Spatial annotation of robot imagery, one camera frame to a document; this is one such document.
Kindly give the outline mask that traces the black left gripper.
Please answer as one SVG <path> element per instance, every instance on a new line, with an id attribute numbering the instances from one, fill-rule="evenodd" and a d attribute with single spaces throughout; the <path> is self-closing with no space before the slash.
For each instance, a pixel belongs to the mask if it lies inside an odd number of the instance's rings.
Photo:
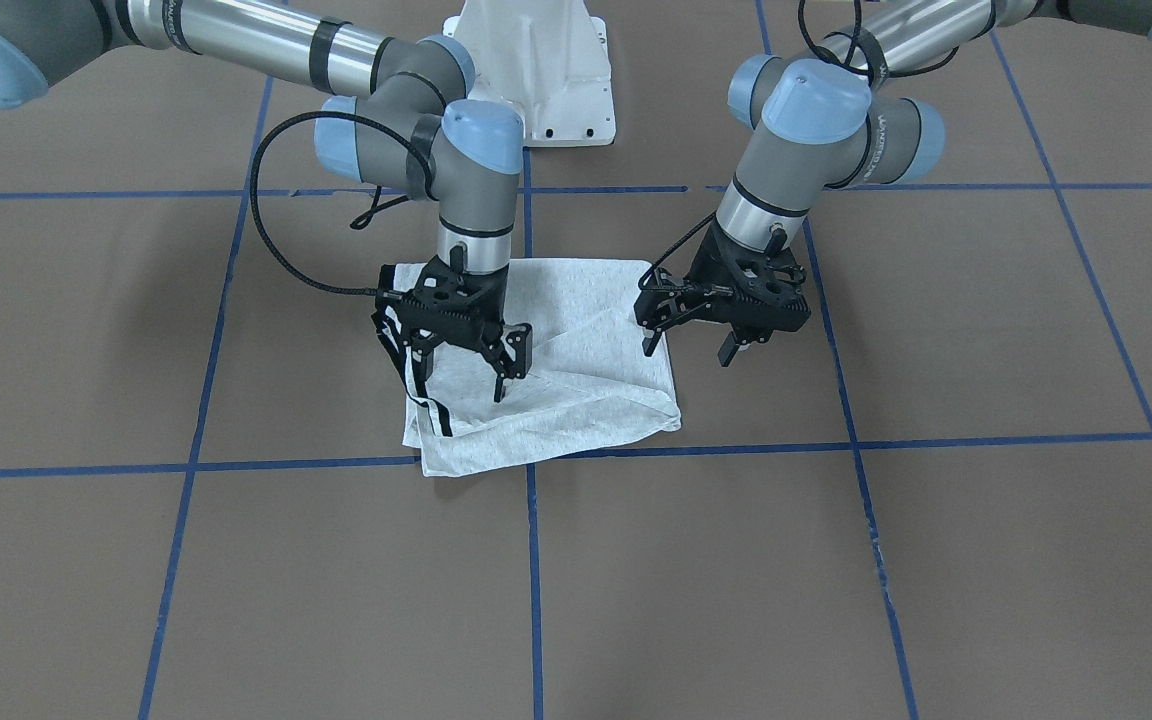
<path id="1" fill-rule="evenodd" d="M 708 225 L 684 275 L 672 275 L 660 265 L 649 268 L 634 304 L 637 324 L 644 327 L 643 355 L 652 357 L 664 331 L 682 323 L 730 325 L 717 353 L 722 367 L 732 366 L 751 343 L 748 336 L 799 331 L 812 316 L 803 293 L 805 270 L 781 225 L 772 225 L 764 241 L 763 249 L 750 250 L 719 225 Z"/>

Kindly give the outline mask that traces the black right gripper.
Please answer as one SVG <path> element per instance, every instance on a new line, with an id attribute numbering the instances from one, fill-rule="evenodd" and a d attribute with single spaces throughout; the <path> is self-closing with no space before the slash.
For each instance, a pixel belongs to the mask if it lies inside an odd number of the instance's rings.
<path id="1" fill-rule="evenodd" d="M 380 328 L 404 348 L 408 396 L 431 400 L 435 347 L 447 343 L 482 354 L 495 373 L 493 402 L 499 404 L 506 382 L 524 379 L 532 364 L 532 325 L 505 320 L 508 266 L 473 274 L 434 258 L 419 270 L 415 285 L 401 290 L 397 265 L 384 265 L 376 301 Z"/>

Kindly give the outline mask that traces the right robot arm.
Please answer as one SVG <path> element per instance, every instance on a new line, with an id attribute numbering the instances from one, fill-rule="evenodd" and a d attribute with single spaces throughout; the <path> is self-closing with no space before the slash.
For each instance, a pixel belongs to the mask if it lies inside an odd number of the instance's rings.
<path id="1" fill-rule="evenodd" d="M 465 46 L 444 35 L 403 41 L 270 1 L 0 1 L 0 109 L 40 99 L 119 47 L 179 50 L 326 94 L 321 109 L 262 138 L 250 204 L 275 138 L 314 126 L 326 169 L 438 209 L 435 256 L 410 290 L 389 281 L 351 290 L 374 297 L 376 331 L 414 396 L 426 396 L 442 346 L 492 367 L 495 401 L 526 377 L 532 329 L 505 318 L 524 127 L 508 106 L 471 99 Z"/>

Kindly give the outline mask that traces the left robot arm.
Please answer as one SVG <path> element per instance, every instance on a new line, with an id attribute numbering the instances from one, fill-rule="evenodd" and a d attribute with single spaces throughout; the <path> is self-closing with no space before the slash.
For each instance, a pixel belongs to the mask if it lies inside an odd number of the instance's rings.
<path id="1" fill-rule="evenodd" d="M 653 355 L 684 323 L 726 324 L 719 363 L 812 310 L 791 251 L 823 192 L 922 179 L 940 160 L 945 122 L 931 105 L 882 97 L 890 79 L 940 69 L 968 41 L 1025 18 L 1064 18 L 1152 40 L 1152 1 L 892 1 L 808 40 L 795 58 L 755 55 L 733 74 L 728 106 L 751 131 L 684 275 L 654 263 L 634 311 Z"/>

